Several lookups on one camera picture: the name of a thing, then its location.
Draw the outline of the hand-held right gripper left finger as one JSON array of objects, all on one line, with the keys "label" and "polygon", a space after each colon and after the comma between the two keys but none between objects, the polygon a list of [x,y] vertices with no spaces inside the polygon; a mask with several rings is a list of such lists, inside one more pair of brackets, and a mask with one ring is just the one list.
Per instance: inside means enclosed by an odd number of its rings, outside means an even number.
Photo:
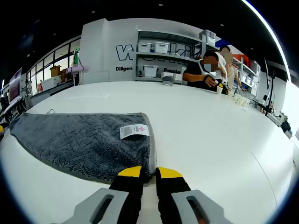
[{"label": "hand-held right gripper left finger", "polygon": [[126,168],[109,188],[100,188],[76,205],[64,224],[135,224],[141,209],[143,167]]}]

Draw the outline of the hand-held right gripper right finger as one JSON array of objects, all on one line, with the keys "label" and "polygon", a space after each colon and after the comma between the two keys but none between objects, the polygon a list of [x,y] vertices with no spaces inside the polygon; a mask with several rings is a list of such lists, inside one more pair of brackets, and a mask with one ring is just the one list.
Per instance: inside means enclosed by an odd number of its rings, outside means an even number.
[{"label": "hand-held right gripper right finger", "polygon": [[156,168],[158,210],[163,224],[230,224],[224,209],[202,193],[191,190],[183,176]]}]

